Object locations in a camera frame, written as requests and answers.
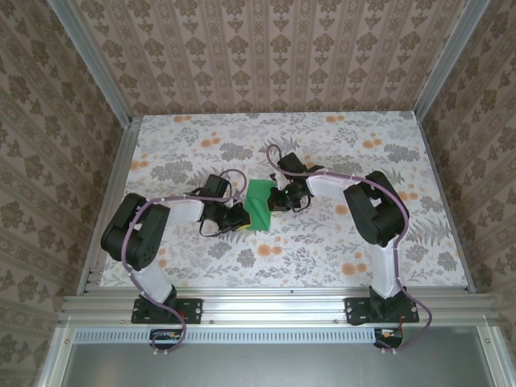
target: floral tablecloth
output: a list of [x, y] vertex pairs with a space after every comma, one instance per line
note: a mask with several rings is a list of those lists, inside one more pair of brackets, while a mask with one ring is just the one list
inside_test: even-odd
[[[467, 285], [412, 112], [146, 116], [125, 194], [183, 194], [228, 168], [269, 179], [273, 169], [264, 151], [271, 143], [284, 154], [296, 152], [308, 166], [385, 173], [410, 212], [410, 230], [400, 244], [402, 280], [412, 286]], [[235, 188], [243, 183], [236, 174], [231, 181]], [[177, 286], [340, 287], [369, 285], [372, 278], [369, 246], [346, 203], [327, 198], [314, 198], [300, 214], [274, 213], [268, 232], [203, 238], [198, 223], [170, 227], [157, 259]], [[131, 283], [122, 265], [108, 257], [101, 285]]]

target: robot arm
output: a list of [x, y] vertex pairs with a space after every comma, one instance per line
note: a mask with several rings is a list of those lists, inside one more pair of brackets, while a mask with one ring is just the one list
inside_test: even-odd
[[[384, 180], [382, 185], [392, 189], [382, 173], [372, 173], [368, 176], [368, 179], [375, 178], [380, 181]], [[332, 198], [339, 202], [346, 201], [348, 203], [358, 232], [370, 243], [372, 289], [385, 299], [400, 292], [394, 275], [393, 239], [385, 241], [386, 238], [382, 237], [385, 233], [392, 234], [392, 232], [380, 230], [377, 224], [384, 216], [388, 217], [389, 214], [384, 214], [382, 209], [377, 209], [372, 205], [369, 197], [364, 192], [366, 188], [364, 183], [318, 175], [308, 177], [306, 185], [312, 196]], [[392, 208], [386, 205], [387, 199], [382, 199], [384, 202], [381, 204], [383, 206], [381, 208], [391, 210]], [[381, 224], [381, 227], [388, 227], [389, 231], [395, 230], [398, 232], [403, 229], [403, 217], [401, 215], [390, 217], [390, 220], [392, 222], [387, 219], [387, 222], [384, 223], [388, 224]]]
[[[419, 321], [417, 306], [401, 288], [396, 275], [394, 241], [405, 229], [403, 212], [408, 211], [386, 176], [378, 171], [370, 173], [360, 181], [350, 177], [336, 176], [336, 173], [310, 173], [321, 169], [316, 165], [308, 169], [290, 153], [277, 163], [290, 183], [284, 189], [271, 189], [268, 208], [271, 211], [286, 211], [307, 208], [310, 198], [323, 196], [340, 202], [345, 199], [360, 236], [370, 244], [372, 260], [372, 286], [369, 298], [347, 298], [347, 322], [352, 325], [363, 323], [416, 323]], [[403, 206], [403, 212], [394, 202], [393, 196]], [[301, 200], [308, 198], [308, 205], [301, 206]], [[401, 342], [398, 337], [391, 338], [390, 345], [396, 347]]]
[[[215, 222], [219, 232], [245, 228], [250, 222], [249, 214], [243, 203], [227, 206], [223, 202], [207, 200], [222, 198], [229, 181], [210, 175], [202, 188], [194, 190], [188, 197], [169, 202], [150, 205], [139, 218], [139, 228], [132, 231], [127, 244], [126, 262], [131, 266], [130, 273], [142, 291], [151, 299], [173, 308], [177, 307], [177, 292], [164, 276], [155, 259], [164, 230], [181, 223]], [[121, 261], [123, 240], [136, 213], [147, 199], [129, 193], [124, 199], [101, 238], [101, 247], [109, 252], [114, 260]]]

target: purple cable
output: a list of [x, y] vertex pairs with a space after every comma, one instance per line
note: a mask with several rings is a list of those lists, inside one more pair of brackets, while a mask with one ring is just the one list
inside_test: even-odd
[[[239, 173], [240, 175], [243, 176], [243, 187], [242, 187], [242, 192], [243, 192], [247, 188], [247, 186], [248, 186], [248, 179], [245, 176], [245, 173], [243, 173], [239, 169], [227, 169], [225, 171], [222, 171], [219, 176], [222, 176], [223, 174], [228, 173], [228, 172], [237, 172], [237, 173]], [[141, 208], [138, 210], [138, 212], [136, 213], [136, 215], [133, 218], [133, 220], [131, 221], [131, 223], [129, 223], [129, 227], [127, 229], [127, 233], [126, 233], [126, 235], [125, 235], [125, 237], [123, 239], [122, 251], [120, 253], [120, 256], [122, 258], [122, 266], [129, 273], [129, 278], [131, 278], [132, 283], [139, 290], [139, 293], [142, 295], [142, 297], [146, 298], [153, 305], [158, 306], [161, 309], [165, 309], [168, 312], [172, 313], [179, 320], [179, 322], [181, 323], [181, 337], [176, 342], [176, 344], [173, 347], [171, 347], [169, 350], [161, 351], [160, 349], [158, 349], [156, 347], [155, 341], [156, 341], [156, 337], [159, 336], [160, 332], [157, 332], [156, 335], [154, 335], [154, 337], [152, 338], [151, 346], [152, 346], [152, 349], [154, 349], [155, 352], [168, 353], [168, 352], [171, 352], [171, 351], [174, 351], [175, 349], [177, 349], [180, 346], [180, 344], [183, 342], [185, 337], [186, 337], [186, 323], [185, 323], [185, 320], [181, 317], [181, 315], [178, 314], [174, 309], [172, 309], [169, 306], [164, 305], [161, 302], [156, 301], [149, 294], [145, 293], [144, 288], [139, 284], [139, 282], [138, 282], [138, 280], [136, 280], [135, 276], [133, 276], [133, 271], [134, 270], [127, 263], [127, 245], [129, 244], [129, 239], [131, 238], [131, 233], [134, 231], [136, 224], [138, 224], [138, 221], [141, 218], [142, 214], [145, 212], [145, 210], [149, 206], [151, 206], [153, 204], [162, 203], [162, 202], [172, 202], [172, 201], [176, 201], [176, 200], [185, 200], [185, 199], [189, 199], [189, 200], [204, 200], [204, 201], [212, 201], [212, 202], [227, 202], [228, 200], [239, 199], [239, 198], [240, 198], [240, 191], [238, 191], [236, 189], [235, 193], [232, 194], [231, 196], [227, 197], [227, 198], [204, 198], [204, 197], [184, 194], [184, 195], [181, 195], [181, 196], [169, 196], [169, 197], [166, 197], [166, 198], [151, 199], [148, 202], [146, 202], [143, 206], [141, 206]]]
[[384, 343], [383, 341], [377, 340], [377, 342], [380, 343], [381, 345], [383, 345], [384, 347], [386, 347], [387, 349], [391, 350], [392, 352], [402, 351], [402, 350], [407, 349], [408, 347], [414, 345], [415, 343], [417, 343], [421, 339], [421, 337], [424, 335], [424, 333], [427, 331], [428, 327], [431, 325], [431, 323], [432, 323], [432, 313], [431, 313], [430, 309], [426, 305], [424, 305], [418, 299], [416, 299], [413, 296], [411, 296], [409, 294], [409, 292], [407, 292], [403, 288], [403, 285], [402, 285], [402, 283], [401, 283], [401, 281], [399, 279], [399, 277], [400, 277], [400, 268], [399, 268], [399, 259], [398, 259], [398, 255], [397, 255], [397, 246], [400, 243], [400, 241], [403, 239], [403, 237], [405, 236], [406, 232], [409, 230], [409, 215], [408, 215], [405, 207], [403, 206], [402, 202], [400, 202], [398, 200], [398, 198], [396, 198], [396, 196], [394, 194], [392, 194], [388, 189], [386, 189], [383, 185], [379, 185], [378, 183], [375, 183], [374, 181], [370, 181], [370, 180], [365, 179], [363, 177], [358, 177], [358, 176], [355, 176], [355, 175], [351, 176], [351, 175], [346, 175], [344, 173], [337, 173], [337, 172], [331, 172], [331, 171], [312, 172], [312, 173], [291, 173], [291, 172], [287, 172], [287, 171], [281, 169], [280, 167], [278, 167], [271, 160], [271, 156], [270, 156], [271, 148], [277, 149], [279, 154], [280, 154], [280, 158], [281, 158], [281, 149], [280, 149], [280, 147], [278, 147], [276, 144], [271, 144], [271, 145], [269, 145], [267, 147], [267, 150], [265, 151], [265, 154], [267, 156], [267, 161], [272, 165], [272, 167], [274, 169], [276, 169], [278, 172], [283, 173], [284, 175], [287, 175], [287, 176], [299, 176], [299, 177], [333, 176], [333, 177], [343, 177], [345, 179], [354, 180], [354, 181], [360, 181], [360, 182], [369, 184], [370, 186], [372, 186], [372, 187], [374, 187], [376, 189], [379, 189], [381, 192], [383, 192], [389, 198], [391, 198], [393, 200], [393, 202], [396, 203], [396, 205], [398, 206], [398, 208], [402, 212], [403, 220], [405, 221], [405, 226], [403, 227], [403, 231], [400, 233], [400, 235], [396, 238], [396, 240], [393, 243], [394, 275], [396, 276], [395, 277], [396, 285], [407, 296], [407, 298], [409, 298], [412, 302], [415, 302], [416, 304], [421, 306], [428, 313], [428, 321], [427, 321], [427, 324], [423, 327], [423, 329], [416, 335], [416, 337], [414, 337], [412, 339], [412, 341], [410, 341], [409, 343], [404, 344], [404, 345], [402, 345], [402, 346], [400, 346], [400, 347], [398, 347], [396, 349], [392, 348], [390, 345], [388, 345], [387, 343]]

